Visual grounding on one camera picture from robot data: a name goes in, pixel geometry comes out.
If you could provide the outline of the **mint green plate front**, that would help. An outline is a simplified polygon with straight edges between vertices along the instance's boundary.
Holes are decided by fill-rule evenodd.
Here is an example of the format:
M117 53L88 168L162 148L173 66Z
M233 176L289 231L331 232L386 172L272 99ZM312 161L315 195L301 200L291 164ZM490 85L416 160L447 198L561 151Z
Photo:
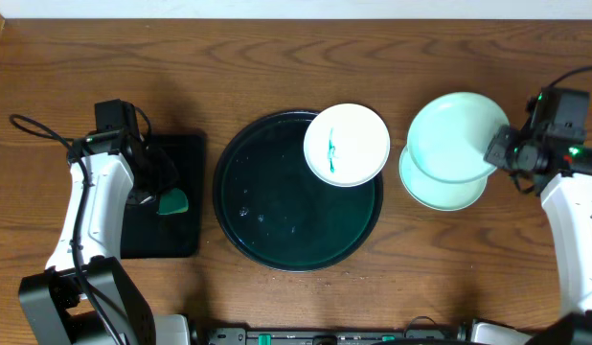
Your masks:
M420 110L408 130L407 148L424 174L444 183L467 183L495 172L484 155L494 135L508 123L492 99L454 92Z

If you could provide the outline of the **white plate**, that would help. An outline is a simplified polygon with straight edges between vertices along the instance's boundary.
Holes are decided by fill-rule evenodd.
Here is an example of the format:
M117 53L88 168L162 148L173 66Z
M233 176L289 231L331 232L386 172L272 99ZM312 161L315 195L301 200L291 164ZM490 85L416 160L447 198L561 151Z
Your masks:
M342 188L364 184L383 169L390 153L387 126L371 108L356 103L333 105L308 126L303 143L310 170Z

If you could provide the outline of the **mint green plate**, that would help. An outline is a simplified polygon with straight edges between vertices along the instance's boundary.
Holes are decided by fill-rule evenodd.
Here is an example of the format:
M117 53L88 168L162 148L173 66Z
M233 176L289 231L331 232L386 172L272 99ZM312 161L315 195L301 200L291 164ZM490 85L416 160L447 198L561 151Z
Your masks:
M495 172L484 155L494 135L508 123L492 99L454 92L420 110L408 130L407 148L424 174L444 183L467 183Z
M453 184L433 179L416 167L408 148L401 152L398 171L400 180L411 197L428 208L443 212L458 211L470 206L483 194L488 182L486 178L482 178Z

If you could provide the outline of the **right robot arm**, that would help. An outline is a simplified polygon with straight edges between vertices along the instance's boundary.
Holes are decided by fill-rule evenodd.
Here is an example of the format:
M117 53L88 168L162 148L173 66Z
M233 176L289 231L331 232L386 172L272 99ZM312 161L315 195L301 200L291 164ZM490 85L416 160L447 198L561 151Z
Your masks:
M531 181L550 223L558 265L560 318L530 335L476 321L472 344L592 345L592 149L584 146L590 96L550 85L532 98L524 127L502 126L485 160L513 182Z

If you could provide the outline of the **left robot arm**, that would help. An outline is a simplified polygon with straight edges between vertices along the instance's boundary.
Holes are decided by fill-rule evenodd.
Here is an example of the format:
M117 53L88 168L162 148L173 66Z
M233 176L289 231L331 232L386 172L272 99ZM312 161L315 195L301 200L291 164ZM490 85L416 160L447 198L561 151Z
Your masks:
M172 216L189 200L168 156L140 131L140 108L116 99L94 110L95 130L78 139L10 116L14 127L33 124L32 135L60 142L72 178L57 246L43 272L22 279L20 306L40 344L188 344L187 317L153 314L121 264L121 244L127 206L156 202L157 215Z

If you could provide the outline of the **green sponge cloth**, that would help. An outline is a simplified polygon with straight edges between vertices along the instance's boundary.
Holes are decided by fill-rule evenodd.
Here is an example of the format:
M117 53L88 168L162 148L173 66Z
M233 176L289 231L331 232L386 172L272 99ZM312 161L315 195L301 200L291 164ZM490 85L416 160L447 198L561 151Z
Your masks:
M183 214L188 210L189 200L186 194L178 188L173 188L159 196L157 214L160 216Z

